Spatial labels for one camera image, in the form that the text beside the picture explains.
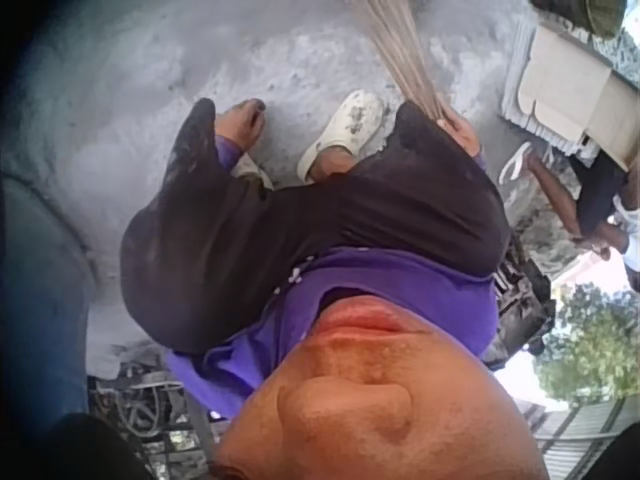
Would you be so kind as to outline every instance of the lips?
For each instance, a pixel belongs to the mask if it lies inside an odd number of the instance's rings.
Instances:
[[[322,313],[312,335],[349,333],[385,336],[415,331],[402,321],[395,310],[388,302],[376,297],[341,300]]]

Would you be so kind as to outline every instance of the broom bristles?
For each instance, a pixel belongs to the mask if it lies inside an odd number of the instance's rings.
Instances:
[[[351,4],[405,98],[432,120],[444,118],[409,1],[351,0]]]

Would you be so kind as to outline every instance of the tree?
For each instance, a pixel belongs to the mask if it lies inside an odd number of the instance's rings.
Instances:
[[[640,391],[638,297],[578,285],[562,295],[556,328],[536,360],[541,387],[554,399],[586,405]]]

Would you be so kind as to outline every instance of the cardboard box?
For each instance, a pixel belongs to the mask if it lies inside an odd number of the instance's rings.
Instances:
[[[637,156],[638,89],[607,59],[553,25],[536,31],[518,103],[571,142],[591,137],[626,171]]]

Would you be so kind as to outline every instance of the white shoe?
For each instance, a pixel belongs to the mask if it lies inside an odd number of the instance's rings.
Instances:
[[[364,90],[353,92],[340,106],[329,125],[298,163],[298,177],[304,183],[309,180],[309,170],[318,154],[329,147],[346,148],[357,157],[382,125],[384,103],[377,95]]]
[[[511,157],[511,160],[507,162],[507,164],[500,172],[500,178],[498,179],[498,183],[500,185],[504,185],[507,182],[507,174],[510,170],[512,170],[511,177],[509,177],[509,181],[513,182],[517,180],[522,172],[522,165],[524,164],[524,154],[527,153],[531,149],[531,143],[525,142],[518,149],[518,151]]]
[[[273,182],[267,174],[251,159],[248,153],[245,153],[238,161],[236,167],[231,171],[233,177],[243,177],[245,175],[259,175],[265,188],[273,190]]]
[[[524,155],[529,150],[531,150],[531,148],[531,143],[525,142],[513,155],[513,157],[511,157],[511,160],[507,162],[507,164],[502,169],[502,172],[500,172],[500,178],[498,179],[498,183],[500,185],[504,185],[505,183],[507,183],[507,174],[509,173],[509,170],[513,170],[511,172],[511,177],[509,177],[509,181],[513,182],[514,180],[517,180],[518,177],[520,177],[520,174],[522,173],[522,166],[524,164]],[[542,163],[544,163],[547,168],[551,168],[555,161],[556,157],[553,154],[553,146],[549,144],[544,157],[542,157]]]

